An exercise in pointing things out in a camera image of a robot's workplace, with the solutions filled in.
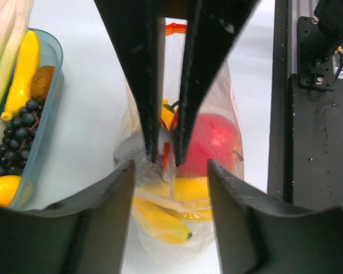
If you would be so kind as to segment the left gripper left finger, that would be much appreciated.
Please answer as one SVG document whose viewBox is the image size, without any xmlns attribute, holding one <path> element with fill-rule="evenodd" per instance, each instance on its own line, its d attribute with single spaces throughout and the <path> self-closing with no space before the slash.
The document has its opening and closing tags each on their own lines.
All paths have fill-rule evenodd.
<svg viewBox="0 0 343 274">
<path fill-rule="evenodd" d="M 120 273 L 135 164 L 43 210 L 0 207 L 0 273 Z"/>
</svg>

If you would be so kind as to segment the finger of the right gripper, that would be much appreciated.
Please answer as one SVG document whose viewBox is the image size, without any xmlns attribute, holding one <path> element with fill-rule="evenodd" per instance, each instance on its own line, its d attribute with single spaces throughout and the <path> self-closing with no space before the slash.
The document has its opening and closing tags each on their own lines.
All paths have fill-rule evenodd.
<svg viewBox="0 0 343 274">
<path fill-rule="evenodd" d="M 188 2 L 178 123 L 173 131 L 178 166 L 186 160 L 201 104 L 257 5 L 255 0 Z"/>
<path fill-rule="evenodd" d="M 97 0 L 95 5 L 134 96 L 147 159 L 155 162 L 165 53 L 159 1 Z"/>
</svg>

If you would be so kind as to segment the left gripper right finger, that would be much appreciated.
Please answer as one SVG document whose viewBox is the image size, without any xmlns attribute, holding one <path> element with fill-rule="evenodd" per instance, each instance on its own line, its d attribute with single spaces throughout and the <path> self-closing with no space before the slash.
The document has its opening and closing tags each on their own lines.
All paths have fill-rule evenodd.
<svg viewBox="0 0 343 274">
<path fill-rule="evenodd" d="M 343 205 L 282 202 L 214 160 L 208 177 L 222 273 L 343 273 Z"/>
</svg>

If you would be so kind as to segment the yellow banana bunch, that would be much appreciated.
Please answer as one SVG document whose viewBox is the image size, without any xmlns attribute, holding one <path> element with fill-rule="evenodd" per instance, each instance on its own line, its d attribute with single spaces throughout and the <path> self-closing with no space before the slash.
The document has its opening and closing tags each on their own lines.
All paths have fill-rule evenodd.
<svg viewBox="0 0 343 274">
<path fill-rule="evenodd" d="M 149 236 L 161 242 L 185 244 L 193 237 L 187 222 L 212 221 L 205 176 L 176 178 L 172 184 L 162 180 L 137 190 L 133 216 Z"/>
</svg>

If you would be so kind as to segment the yellow bell pepper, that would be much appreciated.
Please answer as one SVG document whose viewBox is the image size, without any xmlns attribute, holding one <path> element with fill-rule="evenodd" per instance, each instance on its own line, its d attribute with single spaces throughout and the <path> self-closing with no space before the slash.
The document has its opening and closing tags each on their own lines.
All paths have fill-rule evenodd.
<svg viewBox="0 0 343 274">
<path fill-rule="evenodd" d="M 172 130 L 176 128 L 177 126 L 178 106 L 179 106 L 179 101 L 176 101 L 173 104 L 169 104 L 169 101 L 167 99 L 164 99 L 162 101 L 162 111 L 161 111 L 162 125 L 168 130 Z"/>
</svg>

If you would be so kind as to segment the red apple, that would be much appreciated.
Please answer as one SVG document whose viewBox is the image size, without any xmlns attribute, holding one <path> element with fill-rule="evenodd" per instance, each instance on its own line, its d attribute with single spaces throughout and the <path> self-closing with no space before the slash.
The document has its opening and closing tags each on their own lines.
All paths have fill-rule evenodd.
<svg viewBox="0 0 343 274">
<path fill-rule="evenodd" d="M 201 113 L 195 122 L 186 161 L 178 167 L 177 174 L 186 178 L 206 176 L 210 159 L 234 172 L 242 160 L 241 137 L 236 125 L 228 118 Z"/>
</svg>

